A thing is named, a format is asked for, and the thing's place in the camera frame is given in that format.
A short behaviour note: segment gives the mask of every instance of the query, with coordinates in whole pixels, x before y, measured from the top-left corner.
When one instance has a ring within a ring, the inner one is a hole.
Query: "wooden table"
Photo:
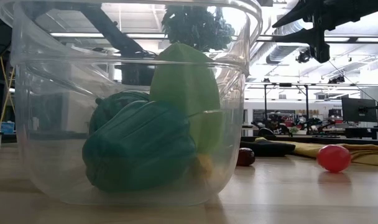
[[[314,160],[257,158],[238,167],[226,188],[192,207],[68,205],[37,190],[15,144],[0,151],[0,224],[54,223],[378,223],[378,167],[330,174]]]

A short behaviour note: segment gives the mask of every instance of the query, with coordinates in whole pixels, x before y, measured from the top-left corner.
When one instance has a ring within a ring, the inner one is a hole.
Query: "red ball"
[[[342,146],[322,147],[316,157],[320,166],[330,172],[341,172],[351,163],[351,153]]]

